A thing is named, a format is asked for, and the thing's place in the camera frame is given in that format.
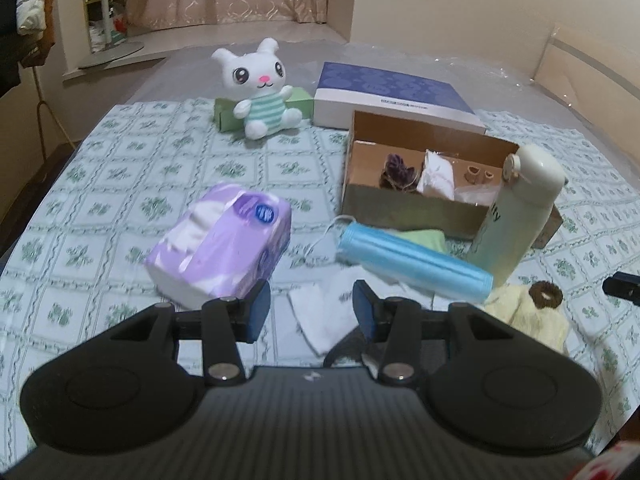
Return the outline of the light green cloth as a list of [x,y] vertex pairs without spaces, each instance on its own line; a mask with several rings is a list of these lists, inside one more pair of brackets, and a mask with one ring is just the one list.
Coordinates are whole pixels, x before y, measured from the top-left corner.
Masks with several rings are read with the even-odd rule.
[[441,230],[414,230],[398,232],[397,236],[408,242],[446,254],[448,252],[446,237]]

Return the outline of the blue surgical mask stack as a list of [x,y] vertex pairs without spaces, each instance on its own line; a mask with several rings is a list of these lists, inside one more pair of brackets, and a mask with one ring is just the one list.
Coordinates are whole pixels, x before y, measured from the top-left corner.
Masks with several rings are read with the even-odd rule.
[[438,296],[480,304],[489,296],[494,278],[471,263],[405,240],[396,234],[364,226],[341,214],[326,227],[346,221],[336,256],[344,262],[392,278]]

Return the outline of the cream thermos bottle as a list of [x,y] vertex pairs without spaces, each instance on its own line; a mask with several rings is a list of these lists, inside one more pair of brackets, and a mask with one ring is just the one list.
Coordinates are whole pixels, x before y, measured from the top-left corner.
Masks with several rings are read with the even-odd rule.
[[502,286],[544,229],[554,201],[567,184],[560,163],[536,144],[506,156],[501,184],[466,260]]

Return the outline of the standing fan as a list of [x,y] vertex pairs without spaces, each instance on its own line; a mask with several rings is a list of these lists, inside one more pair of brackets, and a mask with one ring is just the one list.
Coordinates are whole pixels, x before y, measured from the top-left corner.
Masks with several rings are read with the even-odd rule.
[[97,2],[100,3],[101,17],[99,21],[89,21],[92,25],[89,32],[94,32],[94,36],[102,39],[102,42],[91,46],[91,53],[79,63],[81,70],[111,64],[143,49],[142,42],[127,39],[126,14],[117,7],[118,1],[87,0],[87,4]]

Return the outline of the white sock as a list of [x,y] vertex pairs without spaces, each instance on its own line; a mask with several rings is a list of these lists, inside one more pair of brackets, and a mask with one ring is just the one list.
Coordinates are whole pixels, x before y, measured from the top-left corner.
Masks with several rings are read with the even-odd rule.
[[362,266],[349,266],[319,283],[293,288],[288,292],[288,299],[296,321],[319,356],[327,354],[358,326],[352,307],[352,288],[358,280],[366,281],[380,298],[406,297],[424,308],[431,307],[431,292],[384,278]]

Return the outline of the white bunny plush toy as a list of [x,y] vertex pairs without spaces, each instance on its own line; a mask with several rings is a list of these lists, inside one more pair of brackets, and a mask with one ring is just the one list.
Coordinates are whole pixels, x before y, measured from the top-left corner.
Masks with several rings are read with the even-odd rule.
[[286,83],[285,67],[277,56],[279,44],[265,38],[255,52],[236,55],[219,48],[210,57],[221,68],[224,88],[236,119],[242,120],[248,140],[260,140],[282,130],[297,128],[303,113],[285,102],[293,87]]

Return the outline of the white cloth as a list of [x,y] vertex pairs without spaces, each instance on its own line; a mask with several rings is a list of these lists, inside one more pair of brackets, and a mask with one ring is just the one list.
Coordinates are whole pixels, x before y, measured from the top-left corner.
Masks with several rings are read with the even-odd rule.
[[454,200],[455,188],[451,162],[435,152],[426,151],[416,190],[423,196]]

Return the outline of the dark grey fabric mask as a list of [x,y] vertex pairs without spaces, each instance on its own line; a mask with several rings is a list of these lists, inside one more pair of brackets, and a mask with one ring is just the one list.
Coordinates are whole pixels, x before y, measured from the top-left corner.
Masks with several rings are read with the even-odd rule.
[[384,353],[382,344],[367,340],[356,327],[343,337],[324,357],[323,367],[359,364],[377,370]]

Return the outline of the clear mesh pouch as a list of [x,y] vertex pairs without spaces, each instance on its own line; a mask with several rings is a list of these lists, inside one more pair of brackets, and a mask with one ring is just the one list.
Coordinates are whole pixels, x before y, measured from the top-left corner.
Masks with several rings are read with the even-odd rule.
[[498,184],[472,184],[454,190],[454,200],[473,206],[489,207],[500,191]]

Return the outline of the cream yellow towel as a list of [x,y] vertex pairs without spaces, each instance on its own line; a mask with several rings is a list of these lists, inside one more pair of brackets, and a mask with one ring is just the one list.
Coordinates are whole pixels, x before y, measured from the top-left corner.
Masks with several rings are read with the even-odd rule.
[[506,325],[559,352],[566,353],[570,323],[559,309],[538,309],[525,285],[505,284],[495,288],[484,302],[484,310]]

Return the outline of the purple velvet scrunchie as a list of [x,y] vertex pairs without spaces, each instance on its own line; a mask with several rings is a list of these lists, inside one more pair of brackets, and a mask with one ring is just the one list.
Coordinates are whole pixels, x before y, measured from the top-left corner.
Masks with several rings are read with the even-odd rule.
[[416,168],[408,167],[398,154],[389,154],[386,157],[384,168],[380,177],[380,187],[389,190],[412,193],[418,186],[419,175]]

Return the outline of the wooden headboard in plastic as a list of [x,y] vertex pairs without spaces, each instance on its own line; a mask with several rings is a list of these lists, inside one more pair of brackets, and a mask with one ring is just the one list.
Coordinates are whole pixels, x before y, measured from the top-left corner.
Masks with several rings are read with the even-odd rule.
[[610,106],[639,104],[638,58],[560,23],[550,32],[534,81],[589,120]]

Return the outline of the brown cardboard tray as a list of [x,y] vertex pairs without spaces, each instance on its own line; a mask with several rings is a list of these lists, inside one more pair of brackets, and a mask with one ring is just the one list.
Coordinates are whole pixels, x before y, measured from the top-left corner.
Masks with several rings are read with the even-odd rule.
[[352,114],[341,213],[396,231],[472,240],[518,144],[455,128]]

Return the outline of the green small box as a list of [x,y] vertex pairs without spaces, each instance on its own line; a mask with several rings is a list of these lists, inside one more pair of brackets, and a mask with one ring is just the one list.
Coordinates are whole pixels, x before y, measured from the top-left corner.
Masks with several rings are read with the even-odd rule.
[[[296,108],[304,119],[311,119],[314,114],[314,98],[303,88],[294,87],[292,96],[285,101],[287,108]],[[220,132],[241,131],[244,129],[242,119],[233,115],[235,102],[218,98],[214,103],[214,123]]]

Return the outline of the brown hair scrunchie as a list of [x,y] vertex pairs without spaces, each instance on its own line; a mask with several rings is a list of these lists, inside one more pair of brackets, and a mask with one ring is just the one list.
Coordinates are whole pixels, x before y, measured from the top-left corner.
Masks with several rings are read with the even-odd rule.
[[563,293],[559,286],[547,281],[531,284],[528,294],[537,309],[556,309],[563,302]]

